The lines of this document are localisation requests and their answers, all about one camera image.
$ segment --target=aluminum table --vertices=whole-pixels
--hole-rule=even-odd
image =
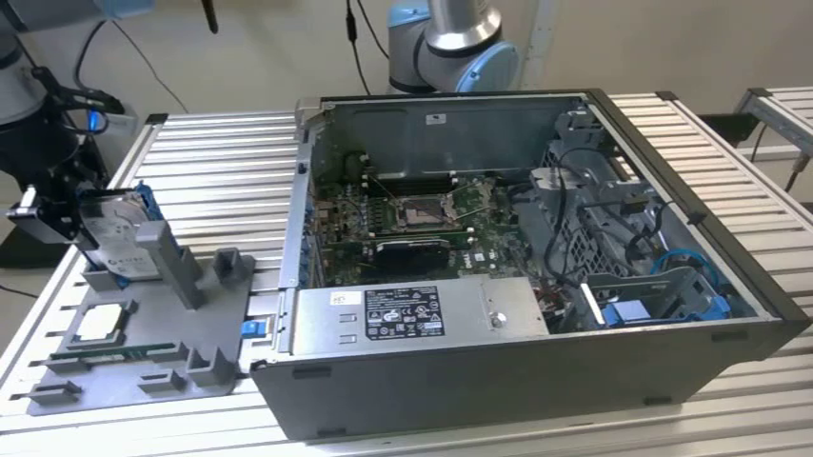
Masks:
[[[613,101],[746,249],[813,315],[813,218],[682,103]],[[113,178],[144,180],[197,257],[236,246],[257,259],[249,316],[274,316],[293,175],[290,112],[180,115],[146,125]],[[55,455],[771,455],[813,453],[813,331],[762,362],[734,366],[679,406],[517,424],[286,441],[250,379],[230,395],[41,417],[23,394],[59,342],[85,285],[71,249],[0,359],[0,454]],[[241,370],[273,342],[248,340]]]

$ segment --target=cable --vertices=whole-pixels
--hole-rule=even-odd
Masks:
[[[34,58],[30,56],[30,52],[27,51],[27,48],[25,48],[25,45],[22,44],[19,37],[14,35],[13,39],[15,40],[15,45],[19,46],[19,49],[22,50],[22,54],[25,55],[27,62],[30,62],[30,65],[33,65],[34,67],[38,67],[37,61],[34,61]]]
[[[563,177],[561,177],[561,161],[563,161],[564,157],[568,155],[568,153],[571,153],[575,150],[588,150],[589,152],[595,152],[596,154],[599,154],[601,157],[604,156],[600,153],[600,151],[597,151],[596,149],[573,148],[573,149],[565,150],[561,153],[561,155],[559,156],[559,158],[556,159],[556,161],[553,162],[553,168],[556,169],[556,175],[559,178],[559,210],[556,211],[556,221],[553,223],[553,234],[549,237],[549,240],[547,240],[547,246],[544,247],[544,253],[541,255],[541,261],[543,261],[544,269],[547,270],[547,272],[553,276],[553,278],[556,278],[556,280],[560,283],[567,284],[572,288],[577,288],[579,285],[575,283],[575,281],[572,281],[569,278],[567,278],[560,272],[557,272],[552,269],[552,266],[549,263],[549,255],[552,253],[552,249],[553,249],[553,245],[556,244],[556,240],[559,239],[559,235],[561,234],[563,214],[564,214],[565,205],[567,205],[567,190],[564,188],[564,181],[563,181]]]
[[[367,17],[367,10],[364,9],[364,4],[360,3],[360,0],[355,0],[357,3],[357,8],[360,9],[360,15],[364,17],[364,22],[367,23],[367,29],[369,29],[369,33],[372,33],[372,39],[376,40],[376,46],[379,47],[379,51],[383,54],[385,59],[389,59],[389,54],[383,50],[383,46],[380,45],[379,36],[376,35],[376,31],[372,29],[372,25],[369,24],[369,18]]]
[[[88,128],[88,129],[78,129],[74,125],[73,126],[65,126],[62,125],[62,129],[65,129],[66,131],[71,132],[71,133],[77,133],[79,135],[89,135],[89,136],[94,136],[94,135],[100,135],[101,133],[104,133],[108,129],[108,127],[110,126],[110,119],[106,116],[106,113],[104,111],[93,111],[98,117],[101,117],[101,119],[104,119],[104,124],[101,125],[100,129],[93,129],[93,128]]]
[[[672,203],[674,203],[674,200],[668,200],[666,203],[663,203],[658,207],[658,209],[655,210],[655,225],[654,225],[654,227],[651,228],[651,230],[648,230],[647,228],[643,228],[640,233],[638,233],[632,237],[630,242],[626,244],[626,247],[623,248],[623,260],[626,260],[627,264],[632,263],[632,261],[631,261],[631,258],[632,258],[632,248],[638,245],[638,242],[640,240],[647,239],[648,248],[652,249],[651,252],[654,253],[654,244],[651,243],[651,238],[660,231],[660,226],[663,225],[663,211],[666,210],[666,207],[668,205],[671,205]]]
[[[360,78],[360,84],[364,86],[364,92],[369,95],[369,88],[367,87],[367,80],[364,79],[364,72],[360,69],[360,62],[357,61],[357,49],[355,48],[355,43],[350,43],[353,47],[353,59],[355,59],[355,69],[357,70],[357,77]]]
[[[648,274],[655,274],[658,272],[658,270],[660,269],[663,262],[674,255],[686,255],[686,256],[691,257],[692,259],[695,259],[699,262],[699,264],[703,267],[706,267],[708,269],[708,272],[711,273],[711,280],[712,280],[711,282],[714,283],[712,287],[714,287],[714,290],[716,290],[720,287],[720,277],[718,276],[716,270],[711,267],[711,264],[708,264],[708,261],[704,259],[704,257],[688,249],[672,249],[666,254],[663,254],[660,256],[660,258],[658,260],[655,260],[655,263],[651,266],[651,270],[648,271]]]
[[[346,6],[346,14],[344,16],[344,26],[346,28],[346,40],[350,42],[353,48],[353,60],[355,69],[357,70],[357,77],[360,78],[360,84],[364,86],[364,92],[369,95],[369,88],[367,87],[367,79],[364,78],[364,71],[360,68],[360,60],[357,59],[357,48],[355,47],[355,40],[357,39],[357,29],[355,28],[355,16],[353,9],[350,8],[350,0],[345,0],[344,5]]]
[[[166,90],[166,93],[174,99],[174,102],[177,102],[177,105],[180,105],[180,108],[182,108],[182,112],[189,114],[189,110],[186,109],[186,106],[182,104],[182,102],[180,101],[180,98],[177,98],[177,95],[174,95],[174,92],[172,92],[172,90],[169,89],[169,86],[166,86],[166,83],[164,83],[164,81],[161,80],[161,77],[157,75],[157,71],[154,70],[154,67],[152,67],[152,63],[149,62],[149,59],[146,59],[146,56],[144,55],[144,52],[141,51],[141,48],[138,48],[138,45],[136,44],[136,41],[132,39],[129,34],[124,31],[124,29],[117,24],[117,22],[116,21],[112,21],[112,22],[113,22],[113,25],[116,26],[117,31],[121,32],[121,35],[124,35],[124,38],[126,38],[126,41],[129,41],[129,44],[132,45],[132,47],[134,48],[136,52],[138,53],[138,55],[144,59],[144,63],[149,67],[149,71],[152,71],[152,76],[154,77],[154,81],[157,81],[157,84],[160,84],[161,87]]]
[[[759,130],[759,134],[756,135],[756,141],[752,142],[752,152],[750,153],[750,163],[752,164],[752,160],[756,158],[756,149],[759,148],[759,143],[762,143],[762,135],[764,134],[764,130],[767,129],[767,124],[762,124],[762,129]]]
[[[85,83],[81,81],[81,66],[85,62],[85,56],[88,55],[88,48],[90,47],[92,39],[101,30],[104,24],[106,24],[106,21],[100,21],[92,27],[90,34],[88,35],[88,38],[85,38],[85,43],[82,44],[81,50],[78,51],[78,55],[75,57],[75,65],[73,65],[73,84],[81,90],[93,90],[85,86]]]
[[[601,206],[600,208],[604,210],[607,215],[615,220],[615,222],[617,222],[617,224],[626,229],[626,231],[628,231],[632,234],[632,237],[640,235],[640,233],[635,230],[632,225],[626,221],[626,219],[623,219],[620,217],[619,214],[616,214],[612,211],[609,211],[609,209],[605,206]],[[643,237],[642,239],[646,242],[646,244],[648,245],[648,248],[654,251],[655,250],[655,246],[651,243],[651,240],[648,238],[646,238],[646,237]]]
[[[784,191],[788,192],[792,188],[792,185],[796,183],[796,177],[799,176],[799,172],[794,171],[790,173],[790,179],[787,180],[787,184],[784,185]]]
[[[9,293],[15,293],[17,295],[23,295],[26,297],[33,298],[34,300],[38,299],[38,296],[34,295],[33,293],[23,292],[22,290],[17,290],[15,288],[6,288],[5,286],[0,285],[0,290],[3,290]]]

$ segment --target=black clamp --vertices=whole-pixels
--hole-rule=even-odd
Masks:
[[[708,214],[706,214],[704,212],[691,211],[688,214],[686,214],[686,224],[688,224],[690,226],[698,225],[699,223],[702,223],[707,215]]]
[[[33,67],[30,74],[45,88],[55,109],[61,111],[86,109],[109,114],[124,114],[124,105],[113,95],[102,90],[78,90],[59,86],[46,67]]]

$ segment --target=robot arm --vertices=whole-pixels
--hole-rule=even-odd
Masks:
[[[7,216],[43,243],[92,247],[82,236],[77,192],[101,188],[106,178],[94,143],[65,124],[65,113],[92,109],[121,114],[124,108],[102,91],[65,88],[47,68],[31,68],[14,36],[120,19],[148,12],[153,4],[153,0],[0,2],[0,170],[23,191]]]
[[[389,86],[404,93],[511,89],[516,47],[485,0],[405,0],[389,9]]]

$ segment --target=power supply label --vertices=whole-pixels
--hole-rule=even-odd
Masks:
[[[364,291],[365,332],[371,340],[443,336],[436,287]]]

